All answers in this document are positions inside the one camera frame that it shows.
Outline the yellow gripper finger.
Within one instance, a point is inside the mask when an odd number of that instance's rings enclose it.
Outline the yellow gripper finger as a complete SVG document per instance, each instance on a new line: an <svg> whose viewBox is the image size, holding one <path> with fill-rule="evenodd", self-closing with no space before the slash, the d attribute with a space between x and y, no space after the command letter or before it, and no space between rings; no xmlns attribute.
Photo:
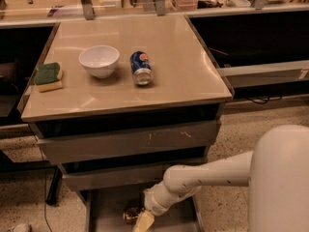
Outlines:
<svg viewBox="0 0 309 232"><path fill-rule="evenodd" d="M148 211L139 214L132 232L146 232L155 222L155 217Z"/></svg>

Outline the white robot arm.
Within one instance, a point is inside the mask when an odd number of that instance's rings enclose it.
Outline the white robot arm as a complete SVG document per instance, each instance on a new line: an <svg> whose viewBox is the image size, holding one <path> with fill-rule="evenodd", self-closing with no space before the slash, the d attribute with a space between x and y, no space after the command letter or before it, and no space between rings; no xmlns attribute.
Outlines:
<svg viewBox="0 0 309 232"><path fill-rule="evenodd" d="M144 191L145 210L132 232L146 232L202 186L247 186L248 232L309 232L309 128L279 126L250 152L168 168L160 183Z"/></svg>

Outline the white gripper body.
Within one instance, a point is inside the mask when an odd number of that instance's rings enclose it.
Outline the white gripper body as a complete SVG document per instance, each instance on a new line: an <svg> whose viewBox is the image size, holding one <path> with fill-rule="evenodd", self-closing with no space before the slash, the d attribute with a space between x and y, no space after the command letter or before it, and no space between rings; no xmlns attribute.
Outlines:
<svg viewBox="0 0 309 232"><path fill-rule="evenodd" d="M151 213L155 217L162 216L168 209L160 205L155 199L155 193L146 188L144 191L144 208L147 212Z"/></svg>

